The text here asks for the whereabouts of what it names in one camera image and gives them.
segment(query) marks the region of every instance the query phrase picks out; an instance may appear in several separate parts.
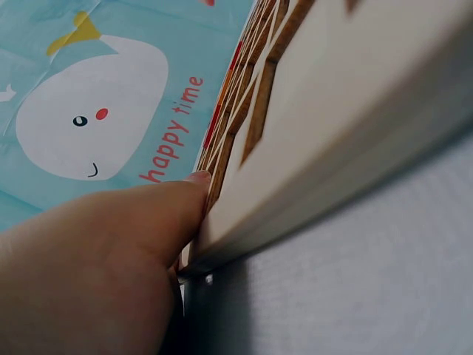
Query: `snowman smile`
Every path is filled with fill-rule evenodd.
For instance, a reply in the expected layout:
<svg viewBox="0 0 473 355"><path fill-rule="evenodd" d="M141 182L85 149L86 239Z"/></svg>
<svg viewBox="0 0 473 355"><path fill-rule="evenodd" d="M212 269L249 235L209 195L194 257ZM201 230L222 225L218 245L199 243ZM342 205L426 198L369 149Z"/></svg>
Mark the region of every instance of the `snowman smile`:
<svg viewBox="0 0 473 355"><path fill-rule="evenodd" d="M87 176L88 178L95 178L95 177L98 175L98 167L97 167L97 165L95 165L95 163L92 163L92 165L94 166L95 174L88 175L88 176Z"/></svg>

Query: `light blue background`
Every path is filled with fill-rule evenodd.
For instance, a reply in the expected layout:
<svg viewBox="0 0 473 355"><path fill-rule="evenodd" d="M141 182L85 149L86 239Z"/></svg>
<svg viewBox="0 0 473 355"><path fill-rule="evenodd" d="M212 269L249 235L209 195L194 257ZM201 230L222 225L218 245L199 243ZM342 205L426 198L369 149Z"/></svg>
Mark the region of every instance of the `light blue background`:
<svg viewBox="0 0 473 355"><path fill-rule="evenodd" d="M164 180L184 178L194 165L203 135L252 0L217 0L208 7L198 0L6 0L0 1L0 91L8 84L17 92L0 103L0 230L41 210L80 195L146 183L138 177L156 169L152 163L171 119L191 132L180 135ZM107 181L79 181L51 175L23 153L15 134L21 102L38 84L85 58L113 53L104 43L85 41L63 48L54 60L46 49L72 32L77 12L87 11L107 35L150 43L169 61L169 80L143 142L125 167ZM189 116L175 107L190 77L203 78L199 98Z"/></svg>

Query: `light blue paper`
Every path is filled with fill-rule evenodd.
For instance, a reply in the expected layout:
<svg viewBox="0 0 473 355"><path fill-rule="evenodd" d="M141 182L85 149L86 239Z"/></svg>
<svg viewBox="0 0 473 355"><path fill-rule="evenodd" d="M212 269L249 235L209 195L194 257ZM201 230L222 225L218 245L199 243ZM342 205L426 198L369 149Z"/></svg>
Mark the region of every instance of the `light blue paper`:
<svg viewBox="0 0 473 355"><path fill-rule="evenodd" d="M150 171L160 181L184 178L251 4L0 2L0 229L86 193L151 183L140 177ZM47 55L86 14L101 37ZM160 100L157 81L165 83ZM132 141L136 149L127 148Z"/></svg>

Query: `hand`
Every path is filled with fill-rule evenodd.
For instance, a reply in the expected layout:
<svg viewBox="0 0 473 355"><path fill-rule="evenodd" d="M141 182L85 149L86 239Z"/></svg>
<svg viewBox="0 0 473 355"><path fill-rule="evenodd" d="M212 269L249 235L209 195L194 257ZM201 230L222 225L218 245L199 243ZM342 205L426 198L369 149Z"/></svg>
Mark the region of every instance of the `hand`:
<svg viewBox="0 0 473 355"><path fill-rule="evenodd" d="M100 192L0 234L0 354L156 354L209 183Z"/></svg>

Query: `snowman eye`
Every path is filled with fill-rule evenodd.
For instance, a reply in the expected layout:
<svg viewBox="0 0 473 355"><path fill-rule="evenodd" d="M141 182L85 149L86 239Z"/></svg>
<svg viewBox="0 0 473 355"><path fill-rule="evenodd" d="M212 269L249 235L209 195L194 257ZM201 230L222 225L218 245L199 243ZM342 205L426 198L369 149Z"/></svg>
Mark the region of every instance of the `snowman eye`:
<svg viewBox="0 0 473 355"><path fill-rule="evenodd" d="M77 116L77 117L74 117L72 122L74 123L74 126L84 127L87 124L88 120L84 116Z"/></svg>

